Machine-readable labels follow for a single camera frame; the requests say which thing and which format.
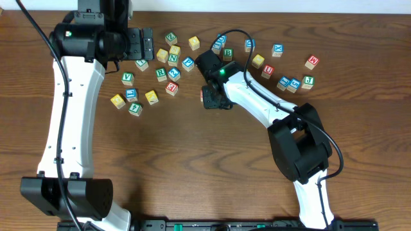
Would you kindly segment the blue 2 block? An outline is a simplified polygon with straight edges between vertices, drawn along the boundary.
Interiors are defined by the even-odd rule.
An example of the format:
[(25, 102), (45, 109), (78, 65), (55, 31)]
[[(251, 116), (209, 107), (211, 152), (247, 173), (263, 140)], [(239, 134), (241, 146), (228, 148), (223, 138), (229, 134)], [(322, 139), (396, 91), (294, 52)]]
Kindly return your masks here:
[(168, 77), (172, 81), (178, 81), (180, 79), (180, 71), (176, 67), (173, 67), (168, 71)]

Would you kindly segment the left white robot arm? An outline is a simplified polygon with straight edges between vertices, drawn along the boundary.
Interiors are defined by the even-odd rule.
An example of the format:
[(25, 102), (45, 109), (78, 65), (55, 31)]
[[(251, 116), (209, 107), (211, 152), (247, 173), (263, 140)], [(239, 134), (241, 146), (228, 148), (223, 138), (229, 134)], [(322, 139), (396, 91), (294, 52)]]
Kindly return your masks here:
[(20, 192), (59, 230), (138, 230), (130, 211), (113, 200), (109, 179), (94, 177), (96, 103), (109, 62), (152, 60), (153, 32), (131, 28), (130, 0), (79, 1), (42, 39), (53, 56), (54, 98), (46, 147), (34, 177)]

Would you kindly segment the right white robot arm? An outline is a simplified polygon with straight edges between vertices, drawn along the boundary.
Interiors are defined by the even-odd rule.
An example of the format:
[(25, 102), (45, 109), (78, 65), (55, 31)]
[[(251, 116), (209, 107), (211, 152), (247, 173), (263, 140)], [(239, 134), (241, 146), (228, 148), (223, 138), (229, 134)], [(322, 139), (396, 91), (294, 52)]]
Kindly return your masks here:
[(306, 228), (326, 229), (334, 215), (329, 208), (326, 186), (318, 182), (327, 175), (330, 141), (317, 111), (308, 103), (289, 103), (259, 84), (238, 62), (224, 64), (208, 50), (195, 59), (205, 79), (202, 100), (206, 109), (230, 110), (239, 105), (268, 132), (274, 162), (293, 182)]

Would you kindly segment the blue P block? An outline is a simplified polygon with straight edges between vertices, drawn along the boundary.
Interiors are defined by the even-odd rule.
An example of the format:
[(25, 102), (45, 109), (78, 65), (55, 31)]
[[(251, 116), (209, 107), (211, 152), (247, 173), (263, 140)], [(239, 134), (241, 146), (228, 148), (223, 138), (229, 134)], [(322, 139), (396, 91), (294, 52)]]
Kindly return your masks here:
[(191, 57), (186, 57), (182, 61), (182, 67), (187, 71), (190, 72), (194, 68), (194, 61)]

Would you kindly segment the red E block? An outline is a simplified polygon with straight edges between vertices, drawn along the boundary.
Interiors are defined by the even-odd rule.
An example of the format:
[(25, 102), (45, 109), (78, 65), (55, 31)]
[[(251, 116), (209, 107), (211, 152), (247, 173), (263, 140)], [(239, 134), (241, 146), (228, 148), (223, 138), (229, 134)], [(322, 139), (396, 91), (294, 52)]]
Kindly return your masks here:
[(176, 95), (178, 89), (179, 86), (173, 81), (168, 82), (168, 84), (165, 87), (166, 92), (172, 96)]

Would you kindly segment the green B block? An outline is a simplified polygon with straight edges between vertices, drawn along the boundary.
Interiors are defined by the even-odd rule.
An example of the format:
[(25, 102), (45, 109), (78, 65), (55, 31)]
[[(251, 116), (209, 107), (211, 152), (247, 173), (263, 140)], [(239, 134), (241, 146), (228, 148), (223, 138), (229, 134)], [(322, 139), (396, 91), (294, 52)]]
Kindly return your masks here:
[(231, 62), (233, 58), (233, 49), (224, 48), (223, 49), (223, 61)]

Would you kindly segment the blue block lower pair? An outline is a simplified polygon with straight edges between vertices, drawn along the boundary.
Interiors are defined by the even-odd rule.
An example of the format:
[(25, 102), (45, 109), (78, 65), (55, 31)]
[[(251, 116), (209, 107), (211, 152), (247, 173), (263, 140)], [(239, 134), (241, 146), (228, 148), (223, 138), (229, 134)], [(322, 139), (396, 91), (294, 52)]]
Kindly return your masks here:
[(222, 43), (220, 41), (216, 41), (212, 46), (211, 50), (216, 54), (219, 55), (222, 50)]

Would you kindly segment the yellow block upper right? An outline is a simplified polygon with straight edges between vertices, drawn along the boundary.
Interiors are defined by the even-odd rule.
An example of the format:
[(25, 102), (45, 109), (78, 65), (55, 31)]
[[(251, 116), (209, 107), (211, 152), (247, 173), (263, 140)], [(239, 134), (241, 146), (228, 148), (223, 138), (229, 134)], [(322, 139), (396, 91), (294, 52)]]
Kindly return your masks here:
[(257, 54), (253, 59), (252, 59), (252, 66), (255, 67), (256, 69), (259, 69), (265, 61), (265, 58), (259, 54)]

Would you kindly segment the yellow block top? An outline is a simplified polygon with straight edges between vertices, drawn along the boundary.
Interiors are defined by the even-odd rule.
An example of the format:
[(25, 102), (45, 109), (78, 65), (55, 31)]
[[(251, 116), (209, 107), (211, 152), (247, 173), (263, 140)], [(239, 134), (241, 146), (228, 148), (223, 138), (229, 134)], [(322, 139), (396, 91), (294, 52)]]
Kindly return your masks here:
[(197, 50), (200, 48), (200, 41), (197, 36), (191, 37), (189, 39), (189, 46), (192, 51)]

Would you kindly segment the green 4 block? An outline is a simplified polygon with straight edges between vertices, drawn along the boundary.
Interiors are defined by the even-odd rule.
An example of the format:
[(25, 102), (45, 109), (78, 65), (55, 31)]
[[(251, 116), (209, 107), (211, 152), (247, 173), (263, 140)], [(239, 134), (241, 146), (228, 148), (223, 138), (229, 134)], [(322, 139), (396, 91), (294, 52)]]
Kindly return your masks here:
[(143, 108), (139, 103), (132, 103), (128, 109), (128, 112), (134, 116), (140, 116)]

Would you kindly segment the blue L block left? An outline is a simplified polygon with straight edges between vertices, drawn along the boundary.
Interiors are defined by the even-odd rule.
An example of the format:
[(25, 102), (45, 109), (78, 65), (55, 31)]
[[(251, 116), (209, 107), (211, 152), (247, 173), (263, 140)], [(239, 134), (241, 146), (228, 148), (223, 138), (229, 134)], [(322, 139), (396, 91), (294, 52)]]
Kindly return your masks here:
[(128, 102), (138, 101), (138, 94), (136, 89), (127, 89), (125, 93)]

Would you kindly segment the green V block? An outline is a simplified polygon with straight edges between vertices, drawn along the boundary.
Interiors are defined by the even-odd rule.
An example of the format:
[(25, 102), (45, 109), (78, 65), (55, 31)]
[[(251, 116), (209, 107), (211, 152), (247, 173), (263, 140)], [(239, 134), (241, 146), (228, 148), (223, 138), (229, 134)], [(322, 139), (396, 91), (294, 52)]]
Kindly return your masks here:
[(124, 72), (121, 81), (124, 85), (133, 86), (134, 84), (134, 75), (132, 73)]

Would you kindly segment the green J block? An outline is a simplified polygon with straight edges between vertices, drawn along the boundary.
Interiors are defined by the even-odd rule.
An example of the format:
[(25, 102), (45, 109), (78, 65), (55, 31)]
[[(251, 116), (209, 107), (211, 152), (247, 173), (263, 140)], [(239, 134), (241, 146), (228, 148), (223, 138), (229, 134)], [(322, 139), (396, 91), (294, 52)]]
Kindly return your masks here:
[(312, 76), (305, 76), (302, 79), (302, 85), (301, 88), (302, 89), (311, 89), (315, 84), (315, 78)]

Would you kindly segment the yellow block far left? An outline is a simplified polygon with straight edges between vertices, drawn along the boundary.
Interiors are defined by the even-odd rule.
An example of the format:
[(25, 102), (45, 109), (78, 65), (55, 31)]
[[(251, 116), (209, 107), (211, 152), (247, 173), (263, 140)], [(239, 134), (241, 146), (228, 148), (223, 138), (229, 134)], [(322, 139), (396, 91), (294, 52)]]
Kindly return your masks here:
[(123, 99), (119, 94), (116, 94), (115, 96), (113, 96), (113, 97), (110, 99), (110, 101), (113, 103), (113, 105), (114, 105), (117, 109), (120, 109), (120, 108), (122, 108), (123, 106), (126, 105), (124, 99)]

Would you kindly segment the red M block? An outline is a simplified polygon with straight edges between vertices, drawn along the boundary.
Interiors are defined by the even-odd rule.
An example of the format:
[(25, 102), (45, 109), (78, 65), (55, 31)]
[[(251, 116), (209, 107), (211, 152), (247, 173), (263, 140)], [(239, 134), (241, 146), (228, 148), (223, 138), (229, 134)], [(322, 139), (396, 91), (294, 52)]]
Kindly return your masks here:
[(319, 59), (318, 59), (316, 56), (311, 55), (311, 56), (307, 59), (307, 61), (306, 61), (306, 63), (304, 64), (304, 66), (307, 67), (307, 68), (310, 69), (310, 70), (313, 70), (318, 63), (319, 63)]

